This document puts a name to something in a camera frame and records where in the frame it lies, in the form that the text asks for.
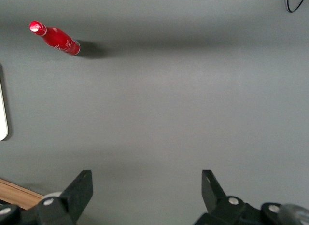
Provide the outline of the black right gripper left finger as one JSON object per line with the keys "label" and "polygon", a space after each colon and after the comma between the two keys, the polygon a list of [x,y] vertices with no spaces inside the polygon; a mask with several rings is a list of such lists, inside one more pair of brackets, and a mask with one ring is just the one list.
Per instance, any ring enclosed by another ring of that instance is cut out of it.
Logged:
{"label": "black right gripper left finger", "polygon": [[63,192],[43,197],[36,206],[39,225],[75,225],[93,195],[92,171],[83,170]]}

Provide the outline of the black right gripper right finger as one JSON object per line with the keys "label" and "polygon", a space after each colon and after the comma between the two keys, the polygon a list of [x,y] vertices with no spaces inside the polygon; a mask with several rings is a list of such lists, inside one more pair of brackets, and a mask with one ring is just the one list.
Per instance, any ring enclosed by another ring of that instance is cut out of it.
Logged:
{"label": "black right gripper right finger", "polygon": [[241,225],[246,205],[238,197],[223,191],[211,170],[202,171],[201,193],[207,212],[195,221],[196,225]]}

